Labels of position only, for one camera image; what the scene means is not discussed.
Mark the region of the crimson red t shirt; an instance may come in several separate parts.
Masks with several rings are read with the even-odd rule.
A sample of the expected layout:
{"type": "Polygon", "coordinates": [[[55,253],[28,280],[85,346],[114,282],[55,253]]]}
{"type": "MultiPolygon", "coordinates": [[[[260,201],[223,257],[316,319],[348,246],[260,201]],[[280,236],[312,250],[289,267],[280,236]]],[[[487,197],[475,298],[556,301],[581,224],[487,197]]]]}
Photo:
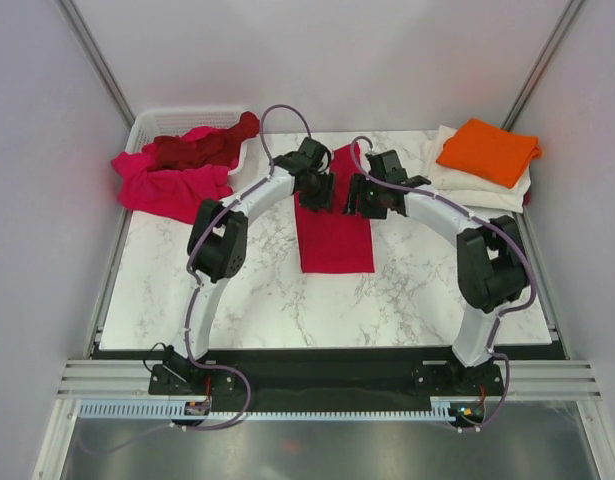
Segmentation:
{"type": "Polygon", "coordinates": [[[332,209],[312,211],[294,201],[295,223],[304,273],[356,274],[375,271],[370,221],[343,213],[351,177],[357,172],[351,150],[345,145],[334,151],[331,171],[335,174],[332,209]]]}

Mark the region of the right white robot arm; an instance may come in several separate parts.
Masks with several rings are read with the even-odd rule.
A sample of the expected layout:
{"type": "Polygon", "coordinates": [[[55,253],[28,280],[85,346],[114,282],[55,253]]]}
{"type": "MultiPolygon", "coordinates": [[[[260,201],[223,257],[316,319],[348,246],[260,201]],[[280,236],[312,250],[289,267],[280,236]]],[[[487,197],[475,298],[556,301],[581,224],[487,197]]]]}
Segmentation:
{"type": "Polygon", "coordinates": [[[444,377],[452,391],[468,393],[481,381],[478,366],[493,357],[502,317],[532,285],[518,225],[508,215],[484,220],[440,194],[426,177],[410,177],[394,150],[368,152],[364,169],[356,148],[350,146],[350,155],[358,171],[343,213],[384,220],[393,211],[426,225],[456,250],[457,283],[466,305],[452,345],[456,362],[445,368],[444,377]]]}

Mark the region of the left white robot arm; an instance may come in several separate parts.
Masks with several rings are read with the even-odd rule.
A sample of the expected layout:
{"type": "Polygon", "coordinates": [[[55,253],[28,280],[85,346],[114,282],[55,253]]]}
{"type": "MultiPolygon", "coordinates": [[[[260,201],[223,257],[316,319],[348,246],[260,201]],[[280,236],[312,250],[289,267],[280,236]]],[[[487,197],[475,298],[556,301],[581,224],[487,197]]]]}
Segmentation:
{"type": "Polygon", "coordinates": [[[329,211],[333,204],[333,153],[307,136],[299,147],[272,158],[269,170],[244,189],[221,201],[205,200],[198,208],[188,247],[186,271],[195,281],[183,326],[172,341],[187,359],[178,362],[172,382],[185,393],[195,393],[212,367],[200,360],[209,351],[211,327],[229,281],[244,266],[249,227],[278,202],[296,195],[314,210],[329,211]]]}

